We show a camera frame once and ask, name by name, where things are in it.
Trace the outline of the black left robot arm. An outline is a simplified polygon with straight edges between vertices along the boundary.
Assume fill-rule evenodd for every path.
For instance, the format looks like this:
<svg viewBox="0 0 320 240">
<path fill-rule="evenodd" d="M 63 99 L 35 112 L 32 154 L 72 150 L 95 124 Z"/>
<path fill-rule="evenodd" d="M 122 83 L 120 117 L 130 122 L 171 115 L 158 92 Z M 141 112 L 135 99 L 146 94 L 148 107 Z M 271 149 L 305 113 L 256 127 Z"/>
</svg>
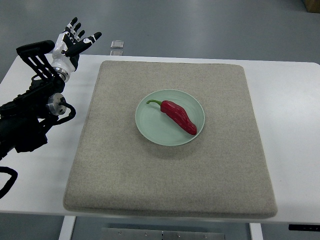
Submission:
<svg viewBox="0 0 320 240">
<path fill-rule="evenodd" d="M 51 40 L 20 46 L 20 58 L 36 73 L 29 89 L 0 107 L 0 157 L 8 152 L 32 152 L 48 142 L 51 127 L 76 116 L 62 92 L 65 81 L 48 62 L 46 54 L 54 49 Z"/>
</svg>

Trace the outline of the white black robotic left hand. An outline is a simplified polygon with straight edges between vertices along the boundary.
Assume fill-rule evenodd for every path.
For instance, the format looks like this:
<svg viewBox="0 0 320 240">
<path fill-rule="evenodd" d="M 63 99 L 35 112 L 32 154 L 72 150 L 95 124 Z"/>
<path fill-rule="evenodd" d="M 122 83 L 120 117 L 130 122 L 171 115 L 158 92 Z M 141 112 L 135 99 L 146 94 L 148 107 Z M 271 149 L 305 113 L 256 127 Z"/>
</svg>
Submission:
<svg viewBox="0 0 320 240">
<path fill-rule="evenodd" d="M 73 18 L 59 34 L 52 52 L 51 66 L 67 82 L 78 68 L 80 53 L 90 48 L 101 36 L 101 32 L 84 37 L 78 18 Z"/>
</svg>

